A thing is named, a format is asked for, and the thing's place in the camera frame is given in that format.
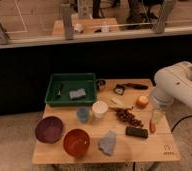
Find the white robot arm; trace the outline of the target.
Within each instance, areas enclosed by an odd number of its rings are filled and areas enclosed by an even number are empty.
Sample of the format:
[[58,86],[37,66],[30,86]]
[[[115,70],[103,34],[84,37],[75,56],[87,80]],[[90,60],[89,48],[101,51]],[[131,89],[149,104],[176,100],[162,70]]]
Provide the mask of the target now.
[[158,70],[149,99],[153,106],[150,122],[158,124],[175,99],[192,109],[192,63],[183,61]]

